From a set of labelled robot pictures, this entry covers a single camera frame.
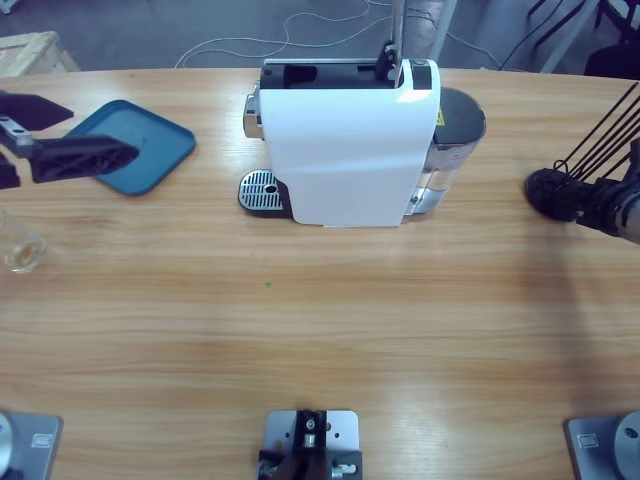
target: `wooden table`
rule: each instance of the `wooden table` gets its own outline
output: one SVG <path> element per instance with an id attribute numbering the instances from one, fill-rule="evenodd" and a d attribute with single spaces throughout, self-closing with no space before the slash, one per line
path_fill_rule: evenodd
<path id="1" fill-rule="evenodd" d="M 2 192 L 51 252 L 0 277 L 0 402 L 64 417 L 54 479 L 252 479 L 267 413 L 295 408 L 355 410 L 367 479 L 571 478 L 563 420 L 640 408 L 640 249 L 541 218 L 521 184 L 628 82 L 444 71 L 488 117 L 444 204 L 324 229 L 237 204 L 268 165 L 241 126 L 256 78 L 0 82 L 76 112 L 45 136 L 125 98 L 199 142 L 142 197 L 92 179 Z"/>

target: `yellow warning label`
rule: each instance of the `yellow warning label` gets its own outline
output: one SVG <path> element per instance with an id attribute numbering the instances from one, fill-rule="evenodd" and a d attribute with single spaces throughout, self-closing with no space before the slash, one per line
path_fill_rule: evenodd
<path id="1" fill-rule="evenodd" d="M 438 110 L 438 121 L 436 122 L 436 126 L 444 127 L 444 115 L 442 115 L 442 109 Z"/>

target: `glass cup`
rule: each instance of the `glass cup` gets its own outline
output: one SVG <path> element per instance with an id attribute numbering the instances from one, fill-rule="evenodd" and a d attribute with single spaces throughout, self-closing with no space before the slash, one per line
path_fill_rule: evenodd
<path id="1" fill-rule="evenodd" d="M 45 259 L 47 242 L 20 221 L 0 209 L 0 255 L 16 273 L 33 271 Z"/>

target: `white coffee machine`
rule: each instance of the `white coffee machine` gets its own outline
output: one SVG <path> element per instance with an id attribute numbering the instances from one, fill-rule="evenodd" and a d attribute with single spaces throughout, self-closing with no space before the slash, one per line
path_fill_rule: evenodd
<path id="1" fill-rule="evenodd" d="M 332 227 L 388 227 L 433 211 L 485 132 L 467 94 L 435 62 L 402 58 L 404 0 L 377 59 L 266 60 L 244 131 L 271 168 L 247 174 L 251 213 Z"/>

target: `blue plastic tray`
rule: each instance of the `blue plastic tray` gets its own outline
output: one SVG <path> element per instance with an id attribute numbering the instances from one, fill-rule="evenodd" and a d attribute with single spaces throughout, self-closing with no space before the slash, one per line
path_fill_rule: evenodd
<path id="1" fill-rule="evenodd" d="M 140 155 L 100 181 L 126 195 L 142 195 L 169 175 L 196 146 L 193 132 L 126 100 L 100 107 L 67 136 L 103 134 L 133 145 Z"/>

